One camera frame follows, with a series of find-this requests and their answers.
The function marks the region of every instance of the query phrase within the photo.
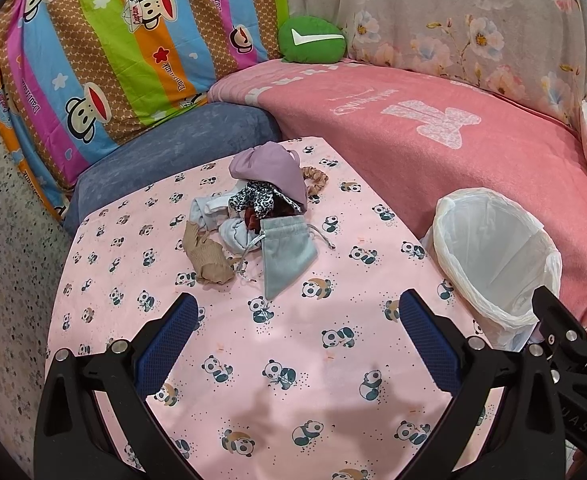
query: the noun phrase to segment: purple cloth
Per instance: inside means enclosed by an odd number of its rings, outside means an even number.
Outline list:
[[[300,157],[294,150],[269,142],[238,153],[228,166],[233,178],[269,182],[307,210],[307,186],[302,178]]]

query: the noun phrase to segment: colorful striped bedding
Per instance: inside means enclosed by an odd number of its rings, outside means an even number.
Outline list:
[[[278,57],[287,17],[286,0],[8,0],[0,133],[61,219],[86,168]]]

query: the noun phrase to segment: blue gripper pad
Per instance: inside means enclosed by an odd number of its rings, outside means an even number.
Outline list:
[[[461,388],[460,360],[441,330],[410,291],[400,296],[400,321],[413,341],[433,382],[443,392],[456,396]]]
[[[136,362],[135,389],[143,399],[160,391],[197,321],[198,302],[190,294],[184,294],[173,314]]]

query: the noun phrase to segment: white plastic bag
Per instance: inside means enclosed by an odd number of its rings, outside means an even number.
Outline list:
[[[438,200],[424,243],[477,311],[495,349],[525,346],[538,323],[536,288],[560,292],[562,260],[553,240],[536,217],[496,191],[459,189]]]

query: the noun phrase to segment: blue cushion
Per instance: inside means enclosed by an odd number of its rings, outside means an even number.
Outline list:
[[[180,171],[274,140],[280,128],[259,108],[201,106],[156,126],[110,153],[78,178],[64,228],[75,235],[93,211]]]

